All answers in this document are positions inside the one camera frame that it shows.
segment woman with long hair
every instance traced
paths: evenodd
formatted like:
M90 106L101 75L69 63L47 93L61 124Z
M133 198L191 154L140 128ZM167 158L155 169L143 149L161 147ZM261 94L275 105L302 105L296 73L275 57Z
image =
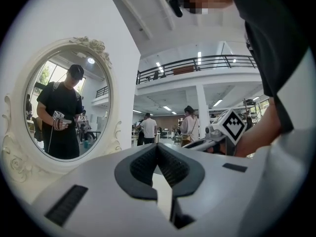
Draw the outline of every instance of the woman with long hair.
M194 114L194 110L191 106L187 106L184 109L185 119L183 120L180 130L183 134L181 146L198 140L198 118Z

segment person in white shirt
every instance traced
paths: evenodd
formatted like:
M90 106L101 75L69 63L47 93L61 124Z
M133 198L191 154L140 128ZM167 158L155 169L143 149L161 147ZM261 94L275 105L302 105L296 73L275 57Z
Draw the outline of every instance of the person in white shirt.
M150 118L150 113L145 114L145 120L141 122L137 127L144 129L144 142L145 144L155 143L155 134L157 134L157 123Z
M80 144L82 144L82 139L84 137L84 140L88 140L88 134L90 134L93 138L93 140L95 141L96 138L94 136L94 134L92 132L90 132L91 130L91 126L89 124L89 119L86 115L86 110L83 110L82 114L78 117L77 120L82 132L80 134Z
M191 142L198 140L198 118L194 115L194 110L191 106L184 109L185 119L183 120L180 130L184 135L189 135Z

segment mirror frame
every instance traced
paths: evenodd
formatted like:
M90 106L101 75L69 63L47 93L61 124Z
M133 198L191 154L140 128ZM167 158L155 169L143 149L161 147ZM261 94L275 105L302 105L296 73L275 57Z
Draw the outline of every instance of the mirror frame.
M110 111L103 134L92 150L83 157L61 161L48 157L30 138L25 121L24 104L29 82L39 67L57 53L74 49L90 53L101 65L110 88ZM95 39L89 40L88 37L58 40L31 57L20 72L13 92L5 96L8 110L2 115L7 120L1 153L3 171L18 183L30 179L43 179L43 177L53 181L92 158L120 151L119 95L112 69L104 43Z

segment ceiling light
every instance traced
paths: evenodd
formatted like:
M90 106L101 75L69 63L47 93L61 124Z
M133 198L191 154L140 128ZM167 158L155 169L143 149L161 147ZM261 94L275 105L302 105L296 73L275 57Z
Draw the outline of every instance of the ceiling light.
M198 65L201 65L201 58L200 58L200 57L202 56L202 52L198 52L198 53L197 53L197 56L199 57L199 58L197 59L197 64L198 64Z
M163 73L163 69L162 69L160 63L159 63L159 62L156 62L156 65L157 65L157 67L160 69L160 72Z
M222 102L222 101L223 101L223 99L218 100L218 101L216 102L216 104L213 105L213 107L217 106L217 105L218 105L220 102Z
M92 58L88 58L88 63L94 64L95 61Z
M164 108L168 111L171 111L171 109L168 106L164 106Z

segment desk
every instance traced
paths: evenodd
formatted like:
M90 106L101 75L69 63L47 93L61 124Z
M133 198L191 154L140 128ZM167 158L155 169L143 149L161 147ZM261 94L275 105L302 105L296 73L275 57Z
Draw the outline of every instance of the desk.
M34 127L34 122L32 120L26 120L29 130L30 131L35 131L35 127Z
M162 135L166 133L167 134L167 139L169 139L169 131L162 131Z

